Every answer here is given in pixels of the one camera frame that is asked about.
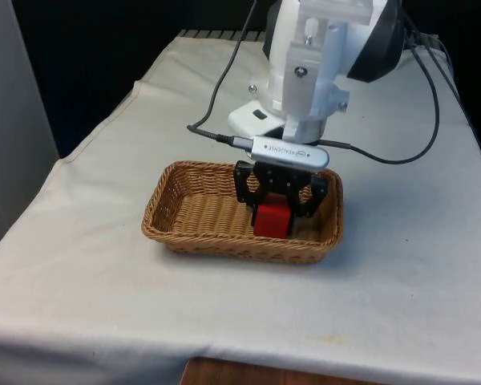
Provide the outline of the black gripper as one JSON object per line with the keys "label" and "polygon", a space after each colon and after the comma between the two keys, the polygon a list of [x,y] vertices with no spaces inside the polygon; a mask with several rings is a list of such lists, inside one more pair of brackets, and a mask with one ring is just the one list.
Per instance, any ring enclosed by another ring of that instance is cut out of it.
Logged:
{"label": "black gripper", "polygon": [[[257,179],[257,188],[250,189],[249,178]],[[296,218],[311,218],[328,194],[329,182],[320,174],[293,168],[238,160],[233,169],[236,198],[252,212],[251,225],[256,224],[260,205],[267,193],[287,193],[291,217],[288,234],[293,231]]]}

